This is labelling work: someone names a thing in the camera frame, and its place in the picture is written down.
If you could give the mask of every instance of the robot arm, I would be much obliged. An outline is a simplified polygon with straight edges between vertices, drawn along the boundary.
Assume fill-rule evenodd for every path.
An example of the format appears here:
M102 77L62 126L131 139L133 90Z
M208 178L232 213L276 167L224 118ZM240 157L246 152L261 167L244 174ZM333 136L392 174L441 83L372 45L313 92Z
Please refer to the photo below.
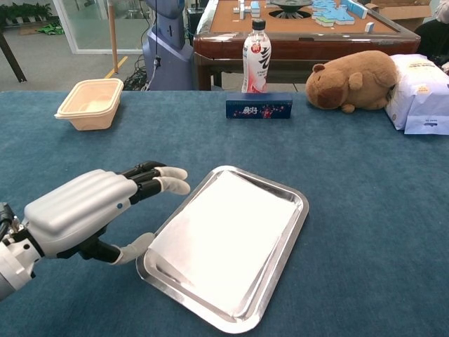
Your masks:
M122 248L99 236L143 199L165 191L188 194L186 178L181 168L148 161L122 173L87 172L28 204L22 222L7 204L0 204L0 300L31 280L34 264L42 258L79 253L112 265L136 259L154 234L145 233Z

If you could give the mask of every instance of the stuffed animal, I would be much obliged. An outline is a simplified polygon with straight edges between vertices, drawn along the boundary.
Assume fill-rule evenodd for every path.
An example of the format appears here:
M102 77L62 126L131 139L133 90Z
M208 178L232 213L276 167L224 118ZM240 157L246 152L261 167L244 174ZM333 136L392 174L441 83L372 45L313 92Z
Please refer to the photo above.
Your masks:
M306 82L309 102L321 109L350 114L359 107L377 110L388 103L398 79L394 61L382 51L362 51L316 64Z

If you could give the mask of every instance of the wall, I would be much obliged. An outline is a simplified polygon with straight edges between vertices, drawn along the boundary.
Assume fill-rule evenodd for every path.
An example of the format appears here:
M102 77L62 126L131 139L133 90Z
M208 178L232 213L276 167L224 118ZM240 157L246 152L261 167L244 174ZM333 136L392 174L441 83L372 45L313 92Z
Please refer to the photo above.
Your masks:
M53 3L53 0L2 0L1 4L5 4L7 6L11 6L13 3L17 5L21 4L35 4L39 2L40 5L50 4L51 5L51 14L53 16L58 16L58 13L56 12L55 4Z

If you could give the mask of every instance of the plastic bottle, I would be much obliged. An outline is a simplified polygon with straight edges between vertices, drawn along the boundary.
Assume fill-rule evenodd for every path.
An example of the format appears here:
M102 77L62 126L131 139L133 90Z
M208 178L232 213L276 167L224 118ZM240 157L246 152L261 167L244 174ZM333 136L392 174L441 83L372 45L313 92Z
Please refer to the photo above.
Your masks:
M253 19L253 31L243 45L242 93L267 92L267 73L272 44L265 34L265 20Z

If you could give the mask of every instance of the plastic food box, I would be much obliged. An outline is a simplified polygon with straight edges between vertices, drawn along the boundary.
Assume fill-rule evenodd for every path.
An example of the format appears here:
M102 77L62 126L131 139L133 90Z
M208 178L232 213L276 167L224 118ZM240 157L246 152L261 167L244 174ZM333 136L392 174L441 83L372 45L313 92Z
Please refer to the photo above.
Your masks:
M79 131L109 128L119 107L122 90L120 79L81 81L62 102L55 117L70 120Z

